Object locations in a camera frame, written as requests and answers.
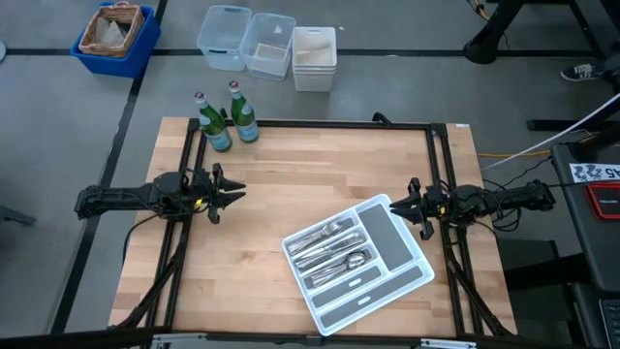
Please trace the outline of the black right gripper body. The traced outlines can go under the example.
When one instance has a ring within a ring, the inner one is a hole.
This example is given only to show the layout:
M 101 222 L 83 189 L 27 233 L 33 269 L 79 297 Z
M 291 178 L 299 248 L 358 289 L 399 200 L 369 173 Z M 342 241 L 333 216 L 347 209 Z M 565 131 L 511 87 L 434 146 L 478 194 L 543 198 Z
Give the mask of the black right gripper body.
M 452 194 L 445 188 L 443 182 L 426 186 L 423 194 L 420 193 L 420 188 L 419 179 L 413 177 L 408 186 L 412 200 L 408 220 L 421 225 L 419 234 L 422 240 L 430 240 L 434 235 L 434 228 L 428 219 L 442 219 L 449 213 Z

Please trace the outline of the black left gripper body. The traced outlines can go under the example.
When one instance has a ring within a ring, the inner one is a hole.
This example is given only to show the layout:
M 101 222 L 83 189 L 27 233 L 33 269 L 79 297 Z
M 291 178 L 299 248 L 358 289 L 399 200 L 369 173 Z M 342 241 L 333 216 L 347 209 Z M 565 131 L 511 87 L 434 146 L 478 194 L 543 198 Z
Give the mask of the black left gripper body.
M 194 202 L 193 214 L 207 212 L 207 218 L 212 224 L 220 223 L 218 213 L 220 196 L 220 179 L 223 177 L 223 170 L 219 163 L 212 166 L 212 171 L 207 172 L 204 168 L 192 170 L 193 186 L 199 192 L 198 198 Z

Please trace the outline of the white plastic cutlery tray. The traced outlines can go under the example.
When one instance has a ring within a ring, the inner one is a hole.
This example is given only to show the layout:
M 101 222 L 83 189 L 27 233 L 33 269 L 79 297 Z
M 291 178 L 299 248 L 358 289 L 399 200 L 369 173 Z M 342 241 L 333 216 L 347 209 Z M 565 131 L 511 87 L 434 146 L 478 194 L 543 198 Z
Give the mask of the white plastic cutlery tray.
M 389 205 L 380 194 L 282 240 L 320 334 L 335 334 L 435 278 Z

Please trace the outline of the clear plastic bin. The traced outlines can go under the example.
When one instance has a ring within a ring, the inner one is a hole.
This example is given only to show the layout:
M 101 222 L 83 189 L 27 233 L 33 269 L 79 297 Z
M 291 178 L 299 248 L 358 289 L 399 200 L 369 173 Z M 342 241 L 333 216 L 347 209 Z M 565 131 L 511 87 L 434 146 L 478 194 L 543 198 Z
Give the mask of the clear plastic bin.
M 245 69 L 240 49 L 251 17 L 252 11 L 244 7 L 214 5 L 208 9 L 196 45 L 210 68 Z
M 254 78 L 283 80 L 292 59 L 296 20 L 270 13 L 253 15 L 244 35 L 240 53 Z

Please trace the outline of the white plastic bin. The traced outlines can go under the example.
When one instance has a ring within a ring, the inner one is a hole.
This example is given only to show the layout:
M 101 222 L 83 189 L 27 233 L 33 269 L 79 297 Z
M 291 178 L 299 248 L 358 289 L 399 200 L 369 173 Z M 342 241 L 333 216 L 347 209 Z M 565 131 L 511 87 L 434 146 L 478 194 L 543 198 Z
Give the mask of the white plastic bin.
M 296 27 L 292 64 L 298 92 L 328 92 L 337 71 L 335 29 Z

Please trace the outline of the black stand foot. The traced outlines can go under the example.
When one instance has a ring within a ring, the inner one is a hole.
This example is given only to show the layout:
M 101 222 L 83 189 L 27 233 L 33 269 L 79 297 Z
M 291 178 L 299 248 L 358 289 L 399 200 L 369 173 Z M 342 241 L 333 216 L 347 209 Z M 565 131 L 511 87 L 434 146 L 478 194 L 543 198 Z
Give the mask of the black stand foot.
M 610 121 L 610 118 L 620 114 L 620 93 L 616 94 L 596 110 L 579 120 L 561 119 L 530 119 L 526 122 L 529 131 L 540 132 L 568 132 L 574 130 L 601 131 L 605 127 L 620 124 L 620 121 Z

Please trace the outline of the blue plastic bin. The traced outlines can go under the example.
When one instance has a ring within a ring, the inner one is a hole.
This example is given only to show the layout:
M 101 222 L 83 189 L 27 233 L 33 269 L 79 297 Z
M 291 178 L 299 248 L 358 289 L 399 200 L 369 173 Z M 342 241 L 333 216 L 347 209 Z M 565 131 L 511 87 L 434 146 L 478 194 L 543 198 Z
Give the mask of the blue plastic bin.
M 156 12 L 148 6 L 140 7 L 145 16 L 145 23 L 138 32 L 137 38 L 124 57 L 116 58 L 83 53 L 78 47 L 83 32 L 79 34 L 69 53 L 76 57 L 92 74 L 116 76 L 135 79 L 145 69 L 153 53 L 157 41 L 161 36 L 160 24 L 156 20 Z

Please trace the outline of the black desk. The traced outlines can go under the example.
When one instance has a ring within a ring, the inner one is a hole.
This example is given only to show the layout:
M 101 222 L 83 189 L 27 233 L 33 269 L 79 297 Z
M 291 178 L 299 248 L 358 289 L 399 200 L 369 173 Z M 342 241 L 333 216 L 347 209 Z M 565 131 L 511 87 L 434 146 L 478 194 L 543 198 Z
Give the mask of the black desk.
M 595 297 L 588 302 L 589 312 L 581 315 L 583 327 L 591 328 L 595 338 L 609 348 L 599 301 L 620 300 L 620 220 L 602 220 L 594 215 L 585 193 L 593 183 L 574 182 L 570 163 L 620 165 L 620 124 L 574 143 L 560 143 L 551 148 L 552 163 L 569 208 L 580 244 L 581 256 L 591 278 L 589 286 Z

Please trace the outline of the white number sign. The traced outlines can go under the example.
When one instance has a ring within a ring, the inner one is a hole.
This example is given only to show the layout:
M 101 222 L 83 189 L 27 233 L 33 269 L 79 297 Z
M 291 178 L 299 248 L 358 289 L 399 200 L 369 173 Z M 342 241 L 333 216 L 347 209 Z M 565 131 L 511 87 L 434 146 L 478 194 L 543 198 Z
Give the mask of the white number sign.
M 601 163 L 570 163 L 574 182 L 620 181 L 620 165 Z

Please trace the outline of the black stand leg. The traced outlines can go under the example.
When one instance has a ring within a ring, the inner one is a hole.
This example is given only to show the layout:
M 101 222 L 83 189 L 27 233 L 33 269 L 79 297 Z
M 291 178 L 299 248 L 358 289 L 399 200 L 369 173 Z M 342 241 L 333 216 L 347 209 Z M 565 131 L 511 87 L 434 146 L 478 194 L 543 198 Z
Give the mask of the black stand leg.
M 590 51 L 597 59 L 605 60 L 606 56 L 598 43 L 590 24 L 578 7 L 576 0 L 489 0 L 497 3 L 492 15 L 483 13 L 483 5 L 474 1 L 474 11 L 486 20 L 485 26 L 463 48 L 464 56 L 476 64 L 490 64 L 498 57 L 500 40 L 524 5 L 568 6 L 575 17 Z

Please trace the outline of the grey chair leg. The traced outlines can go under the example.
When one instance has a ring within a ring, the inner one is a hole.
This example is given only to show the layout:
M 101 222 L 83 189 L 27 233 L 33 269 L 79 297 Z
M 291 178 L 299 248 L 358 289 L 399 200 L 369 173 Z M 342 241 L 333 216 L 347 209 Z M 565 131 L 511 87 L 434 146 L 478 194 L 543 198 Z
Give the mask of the grey chair leg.
M 0 220 L 16 222 L 25 226 L 32 226 L 36 222 L 34 217 L 4 206 L 0 206 Z

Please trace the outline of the wicker basket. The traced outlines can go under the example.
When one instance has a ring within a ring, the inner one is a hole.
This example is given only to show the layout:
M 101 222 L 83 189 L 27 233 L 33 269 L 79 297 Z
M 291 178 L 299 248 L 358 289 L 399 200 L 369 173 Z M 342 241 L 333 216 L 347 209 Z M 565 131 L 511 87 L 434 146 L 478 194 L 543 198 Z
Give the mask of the wicker basket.
M 102 5 L 89 20 L 78 48 L 90 55 L 124 57 L 143 24 L 144 14 L 138 5 L 127 1 Z

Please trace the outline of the person's shoe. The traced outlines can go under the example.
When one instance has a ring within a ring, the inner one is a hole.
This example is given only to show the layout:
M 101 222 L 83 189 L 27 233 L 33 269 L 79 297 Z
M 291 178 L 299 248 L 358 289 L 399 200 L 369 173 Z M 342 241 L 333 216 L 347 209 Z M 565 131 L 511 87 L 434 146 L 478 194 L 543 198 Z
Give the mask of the person's shoe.
M 572 82 L 599 79 L 604 74 L 605 65 L 602 63 L 583 63 L 568 67 L 560 72 L 562 79 Z

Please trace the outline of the black keyboard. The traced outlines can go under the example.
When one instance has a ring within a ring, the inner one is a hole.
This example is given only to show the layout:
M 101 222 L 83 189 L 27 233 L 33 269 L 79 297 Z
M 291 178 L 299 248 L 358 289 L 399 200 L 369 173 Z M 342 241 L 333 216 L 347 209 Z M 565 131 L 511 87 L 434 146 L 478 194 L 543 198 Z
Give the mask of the black keyboard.
M 599 305 L 609 348 L 620 349 L 620 300 L 602 299 Z

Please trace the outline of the black aluminium table frame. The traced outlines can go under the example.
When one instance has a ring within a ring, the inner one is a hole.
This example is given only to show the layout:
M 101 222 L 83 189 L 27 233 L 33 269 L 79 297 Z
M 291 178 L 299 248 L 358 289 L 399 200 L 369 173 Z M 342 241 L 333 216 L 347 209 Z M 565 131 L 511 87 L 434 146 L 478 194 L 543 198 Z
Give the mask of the black aluminium table frame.
M 282 239 L 379 194 L 398 200 L 407 184 L 441 178 L 480 184 L 470 128 L 454 124 L 264 120 L 256 143 L 226 153 L 200 149 L 189 119 L 160 125 L 148 173 L 176 170 L 182 158 L 220 163 L 225 175 L 246 184 L 245 196 L 219 224 L 194 217 L 189 228 L 140 216 L 123 266 L 109 320 L 118 324 L 151 287 L 158 264 L 180 236 L 188 251 L 179 276 L 151 314 L 154 325 L 207 339 L 330 344 L 414 344 L 421 337 L 453 339 L 474 327 L 464 297 L 444 261 L 440 235 L 421 244 L 435 278 L 341 332 L 323 337 L 285 260 Z

